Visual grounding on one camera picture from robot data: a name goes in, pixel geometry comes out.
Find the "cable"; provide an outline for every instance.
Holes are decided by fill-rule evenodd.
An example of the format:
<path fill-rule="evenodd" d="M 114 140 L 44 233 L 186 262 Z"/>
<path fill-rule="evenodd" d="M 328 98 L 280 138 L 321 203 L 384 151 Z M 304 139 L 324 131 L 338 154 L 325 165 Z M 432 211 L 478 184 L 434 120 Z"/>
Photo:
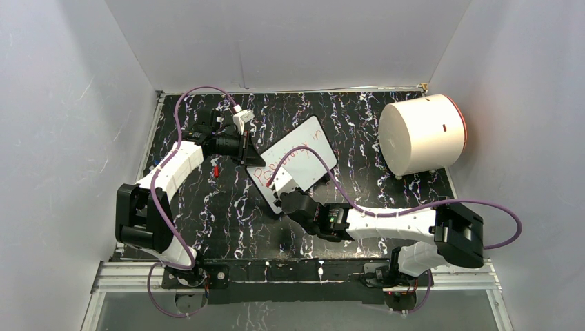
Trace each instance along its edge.
<path fill-rule="evenodd" d="M 157 210 L 159 211 L 161 217 L 163 218 L 163 220 L 165 221 L 166 225 L 168 226 L 168 228 L 170 229 L 170 231 L 172 232 L 172 235 L 174 235 L 177 240 L 179 241 L 179 243 L 181 244 L 181 247 L 187 252 L 187 255 L 189 256 L 189 260 L 190 263 L 189 265 L 181 265 L 178 263 L 170 263 L 170 262 L 166 262 L 166 265 L 169 265 L 170 267 L 173 267 L 175 269 L 180 269 L 180 270 L 191 270 L 195 267 L 195 257 L 193 256 L 193 254 L 191 253 L 191 249 L 189 249 L 189 246 L 187 245 L 187 243 L 185 242 L 185 240 L 183 239 L 183 237 L 181 237 L 181 234 L 179 234 L 179 232 L 177 231 L 177 229 L 175 229 L 175 225 L 172 223 L 172 221 L 168 218 L 168 215 L 166 214 L 166 212 L 164 211 L 164 209 L 162 208 L 161 202 L 159 201 L 159 198 L 157 197 L 157 192 L 156 192 L 156 181 L 157 178 L 161 172 L 161 170 L 164 168 L 164 166 L 166 166 L 166 164 L 173 158 L 175 157 L 175 155 L 177 155 L 180 147 L 181 147 L 181 142 L 183 141 L 183 137 L 182 137 L 182 130 L 181 130 L 181 123 L 179 122 L 179 108 L 181 107 L 181 102 L 183 101 L 183 99 L 185 99 L 185 97 L 187 96 L 187 94 L 195 91 L 195 90 L 199 90 L 202 88 L 212 88 L 215 90 L 218 90 L 222 93 L 224 93 L 226 95 L 226 97 L 230 100 L 232 106 L 235 108 L 237 105 L 236 101 L 234 100 L 234 98 L 232 98 L 231 95 L 229 95 L 229 93 L 227 93 L 226 91 L 222 90 L 221 88 L 216 88 L 214 86 L 197 86 L 196 88 L 192 88 L 189 91 L 183 93 L 180 97 L 179 100 L 177 100 L 177 103 L 175 104 L 175 125 L 177 126 L 177 147 L 169 154 L 168 157 L 166 157 L 163 162 L 158 166 L 157 171 L 155 171 L 154 174 L 152 174 L 152 180 L 150 181 L 150 195 L 152 195 L 152 200 L 155 202 L 155 206 L 157 207 Z M 164 310 L 155 300 L 155 297 L 152 295 L 152 292 L 150 290 L 150 279 L 152 278 L 152 271 L 158 266 L 158 265 L 163 265 L 161 262 L 156 262 L 152 265 L 152 267 L 150 267 L 150 271 L 148 273 L 148 278 L 146 279 L 146 285 L 147 285 L 147 289 L 148 289 L 148 296 L 150 297 L 150 300 L 152 301 L 152 304 L 155 305 L 155 307 L 162 312 L 163 314 L 170 316 L 170 317 L 176 317 L 176 318 L 184 318 L 184 317 L 189 317 L 192 314 L 196 314 L 198 313 L 203 307 L 199 308 L 198 310 L 195 310 L 194 312 L 190 313 L 190 314 L 174 314 L 171 312 L 168 312 L 166 310 Z"/>
<path fill-rule="evenodd" d="M 219 127 L 219 129 L 217 129 L 217 131 L 215 131 L 215 134 L 220 134 L 222 131 L 229 128 L 230 126 L 236 126 L 236 125 L 234 123 L 223 124 L 222 126 Z"/>
<path fill-rule="evenodd" d="M 415 288 L 413 289 L 413 293 L 416 293 L 417 289 L 419 288 L 419 279 L 415 281 Z"/>
<path fill-rule="evenodd" d="M 360 275 L 359 277 L 357 277 L 357 280 L 363 285 L 366 286 L 367 288 L 384 288 L 383 285 L 379 285 L 376 283 L 368 283 L 366 281 L 366 277 L 365 274 Z"/>
<path fill-rule="evenodd" d="M 431 208 L 431 207 L 435 207 L 438 205 L 446 205 L 449 203 L 475 203 L 477 205 L 488 205 L 490 207 L 494 207 L 497 208 L 503 212 L 506 212 L 507 214 L 509 214 L 510 216 L 512 216 L 512 218 L 514 219 L 514 221 L 516 222 L 516 233 L 508 240 L 502 241 L 501 243 L 496 243 L 494 245 L 488 245 L 488 246 L 484 246 L 485 250 L 493 250 L 495 248 L 500 248 L 500 247 L 504 247 L 506 245 L 511 244 L 512 242 L 514 242 L 516 239 L 518 239 L 518 237 L 520 237 L 520 234 L 522 233 L 522 222 L 520 221 L 520 218 L 510 209 L 508 209 L 507 207 L 500 205 L 498 203 L 493 203 L 490 201 L 483 201 L 483 200 L 478 200 L 478 199 L 447 199 L 447 200 L 441 200 L 441 201 L 434 201 L 431 203 L 427 203 L 426 205 L 419 205 L 417 207 L 414 208 L 410 208 L 408 210 L 404 210 L 402 212 L 387 212 L 387 213 L 382 213 L 382 214 L 374 214 L 373 212 L 370 212 L 368 210 L 363 209 L 362 207 L 358 206 L 355 201 L 353 201 L 352 199 L 350 199 L 350 197 L 347 195 L 346 191 L 341 187 L 341 184 L 335 180 L 335 177 L 333 176 L 333 173 L 331 172 L 331 170 L 329 170 L 329 167 L 327 166 L 327 164 L 325 163 L 325 161 L 323 161 L 323 159 L 321 158 L 321 156 L 319 154 L 317 154 L 317 152 L 315 152 L 312 148 L 310 147 L 306 147 L 306 146 L 299 146 L 299 147 L 295 147 L 292 150 L 288 151 L 288 153 L 286 153 L 282 159 L 280 160 L 280 162 L 278 163 L 278 165 L 276 166 L 276 168 L 274 169 L 274 172 L 272 173 L 272 176 L 270 176 L 270 179 L 268 180 L 268 182 L 266 183 L 266 187 L 270 187 L 270 184 L 272 183 L 272 181 L 274 180 L 274 178 L 276 177 L 276 174 L 278 173 L 278 170 L 280 169 L 280 167 L 282 167 L 282 163 L 288 158 L 289 155 L 291 155 L 292 153 L 298 151 L 298 150 L 307 150 L 309 152 L 311 152 L 313 155 L 315 155 L 319 161 L 321 162 L 321 164 L 323 165 L 323 167 L 325 167 L 325 170 L 327 170 L 327 173 L 329 174 L 329 177 L 331 178 L 331 180 L 333 181 L 333 183 L 335 184 L 335 187 L 337 188 L 337 190 L 339 191 L 339 193 L 341 193 L 341 195 L 344 197 L 344 199 L 357 211 L 362 212 L 368 216 L 374 216 L 374 217 L 397 217 L 397 216 L 401 216 L 401 215 L 406 215 L 406 214 L 410 214 L 413 212 L 417 212 L 419 210 L 423 210 L 426 208 Z"/>
<path fill-rule="evenodd" d="M 146 278 L 146 289 L 148 291 L 148 297 L 150 297 L 150 300 L 152 301 L 152 304 L 155 305 L 156 309 L 158 309 L 160 312 L 162 312 L 163 314 L 165 314 L 166 316 L 170 316 L 170 317 L 174 317 L 174 318 L 178 318 L 178 319 L 182 319 L 185 317 L 189 317 L 192 316 L 198 312 L 200 312 L 203 308 L 205 308 L 207 305 L 204 305 L 203 307 L 195 310 L 194 312 L 189 312 L 187 314 L 175 314 L 173 312 L 169 312 L 167 310 L 165 310 L 164 308 L 162 308 L 157 301 L 155 300 L 155 296 L 152 295 L 152 290 L 150 289 L 150 279 L 152 278 L 152 271 L 157 267 L 157 266 L 162 266 L 162 263 L 160 262 L 156 262 L 154 263 L 151 267 L 150 270 L 148 271 L 148 277 Z"/>
<path fill-rule="evenodd" d="M 226 97 L 230 100 L 232 106 L 234 106 L 234 107 L 237 106 L 237 104 L 234 101 L 234 99 L 226 91 L 222 90 L 221 88 L 216 88 L 214 86 L 197 86 L 196 88 L 192 88 L 189 91 L 183 93 L 179 97 L 179 100 L 177 100 L 177 103 L 175 104 L 175 125 L 177 126 L 177 135 L 178 135 L 178 137 L 177 137 L 177 147 L 159 165 L 157 171 L 155 171 L 155 173 L 152 175 L 152 180 L 150 181 L 150 194 L 152 195 L 152 200 L 155 202 L 155 206 L 157 207 L 159 213 L 161 214 L 161 217 L 165 221 L 166 225 L 168 226 L 168 228 L 170 229 L 170 231 L 172 232 L 172 234 L 177 238 L 177 240 L 181 244 L 181 247 L 187 252 L 187 255 L 189 256 L 189 259 L 190 259 L 190 264 L 189 265 L 181 265 L 181 264 L 178 264 L 178 263 L 166 263 L 166 265 L 169 265 L 170 267 L 173 267 L 175 269 L 180 269 L 180 270 L 190 270 L 190 269 L 193 269 L 193 267 L 195 267 L 195 258 L 193 257 L 193 254 L 191 253 L 191 250 L 189 249 L 189 246 L 183 240 L 183 237 L 181 237 L 181 235 L 179 234 L 179 232 L 177 231 L 177 229 L 175 229 L 175 225 L 172 223 L 172 221 L 168 218 L 168 215 L 163 210 L 162 205 L 161 205 L 161 202 L 159 201 L 159 198 L 157 197 L 156 181 L 157 181 L 157 178 L 158 178 L 161 170 L 164 168 L 164 166 L 166 166 L 166 164 L 173 157 L 175 157 L 175 155 L 178 153 L 178 151 L 179 151 L 179 149 L 181 147 L 181 142 L 183 141 L 182 132 L 181 132 L 182 131 L 181 130 L 181 123 L 179 122 L 179 108 L 181 106 L 181 102 L 183 101 L 183 99 L 185 99 L 185 97 L 187 96 L 187 94 L 189 94 L 189 93 L 191 93 L 191 92 L 193 92 L 195 90 L 202 89 L 202 88 L 213 88 L 213 89 L 216 89 L 216 90 L 224 93 L 226 95 Z"/>
<path fill-rule="evenodd" d="M 426 292 L 424 293 L 424 297 L 422 298 L 421 303 L 414 307 L 413 309 L 409 310 L 408 313 L 413 313 L 422 308 L 425 302 L 428 300 L 428 295 L 430 294 L 430 285 L 433 283 L 433 274 L 431 274 L 430 269 L 427 270 L 428 273 L 428 285 L 426 286 Z"/>

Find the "white wall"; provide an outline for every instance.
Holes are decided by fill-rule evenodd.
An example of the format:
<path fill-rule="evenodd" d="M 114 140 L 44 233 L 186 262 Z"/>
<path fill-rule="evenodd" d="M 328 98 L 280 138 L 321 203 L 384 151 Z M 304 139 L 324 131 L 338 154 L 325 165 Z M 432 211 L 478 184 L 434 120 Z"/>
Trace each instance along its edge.
<path fill-rule="evenodd" d="M 524 221 L 517 243 L 488 253 L 515 330 L 583 330 L 584 54 L 583 1 L 474 1 L 430 81 L 469 126 L 451 168 L 458 195 Z M 487 243 L 513 233 L 510 219 L 479 210 Z"/>
<path fill-rule="evenodd" d="M 155 91 L 103 0 L 0 2 L 0 320 L 78 330 Z"/>
<path fill-rule="evenodd" d="M 106 2 L 155 89 L 183 92 L 428 82 L 470 0 Z"/>

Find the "small whiteboard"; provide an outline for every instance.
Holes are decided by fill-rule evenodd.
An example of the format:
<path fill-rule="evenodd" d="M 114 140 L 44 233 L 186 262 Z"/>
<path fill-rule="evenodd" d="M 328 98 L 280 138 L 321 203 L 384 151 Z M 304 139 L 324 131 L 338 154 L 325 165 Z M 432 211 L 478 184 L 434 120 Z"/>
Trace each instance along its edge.
<path fill-rule="evenodd" d="M 281 212 L 281 209 L 275 206 L 276 198 L 272 195 L 272 191 L 266 187 L 266 182 L 270 179 L 282 157 L 298 146 L 312 148 L 325 161 L 329 170 L 337 165 L 337 158 L 319 119 L 313 115 L 260 155 L 266 162 L 266 167 L 246 167 L 248 176 L 277 214 Z M 282 167 L 288 171 L 303 191 L 307 191 L 327 173 L 321 162 L 307 150 L 298 150 L 291 154 L 284 161 Z"/>

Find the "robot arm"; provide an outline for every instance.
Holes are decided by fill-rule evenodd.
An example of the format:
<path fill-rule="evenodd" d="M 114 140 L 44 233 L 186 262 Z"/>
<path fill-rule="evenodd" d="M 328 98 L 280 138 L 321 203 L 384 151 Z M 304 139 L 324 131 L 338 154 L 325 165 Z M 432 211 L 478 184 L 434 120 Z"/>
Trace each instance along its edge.
<path fill-rule="evenodd" d="M 411 280 L 439 265 L 464 268 L 483 266 L 483 219 L 460 203 L 420 210 L 400 217 L 368 216 L 348 203 L 321 204 L 297 188 L 288 173 L 279 175 L 271 186 L 280 207 L 308 234 L 339 242 L 365 238 L 416 240 L 392 252 L 387 268 L 373 275 L 388 287 Z M 374 214 L 400 212 L 400 209 L 363 208 Z"/>
<path fill-rule="evenodd" d="M 200 110 L 196 123 L 183 133 L 183 141 L 176 153 L 175 143 L 166 159 L 164 168 L 156 167 L 136 184 L 123 184 L 117 193 L 116 239 L 134 248 L 154 255 L 163 263 L 190 265 L 190 258 L 176 236 L 172 234 L 156 208 L 151 196 L 152 178 L 160 171 L 155 183 L 155 192 L 163 211 L 171 217 L 170 201 L 187 176 L 199 167 L 206 157 L 218 154 L 232 157 L 244 166 L 265 166 L 256 148 L 250 141 L 244 124 L 253 118 L 252 112 L 244 110 L 233 117 L 237 130 L 223 133 L 221 113 L 217 110 Z M 197 251 L 189 248 L 196 264 L 202 259 Z"/>

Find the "black marble surface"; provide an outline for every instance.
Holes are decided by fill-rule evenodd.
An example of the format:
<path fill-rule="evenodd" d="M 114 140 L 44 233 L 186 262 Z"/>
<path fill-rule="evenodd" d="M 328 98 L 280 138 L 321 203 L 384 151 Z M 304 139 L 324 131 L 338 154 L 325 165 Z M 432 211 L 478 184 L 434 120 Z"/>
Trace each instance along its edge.
<path fill-rule="evenodd" d="M 421 97 L 420 92 L 332 92 L 235 94 L 243 109 L 255 114 L 250 131 L 261 153 L 310 115 L 317 115 L 339 159 L 335 176 L 350 197 L 367 207 L 406 208 L 453 197 L 444 170 L 400 180 L 390 173 L 379 151 L 377 125 L 388 103 Z M 167 96 L 148 156 L 157 165 L 177 140 L 173 108 L 179 96 Z M 179 112 L 183 127 L 198 109 L 227 111 L 218 94 L 189 96 Z M 213 168 L 221 169 L 219 178 Z M 332 182 L 310 190 L 320 202 L 341 202 Z M 401 239 L 364 239 L 329 243 L 304 233 L 287 216 L 274 214 L 241 166 L 227 157 L 211 157 L 194 171 L 171 203 L 175 225 L 187 243 L 206 259 L 352 259 L 387 257 Z M 150 259 L 126 248 L 122 259 Z"/>

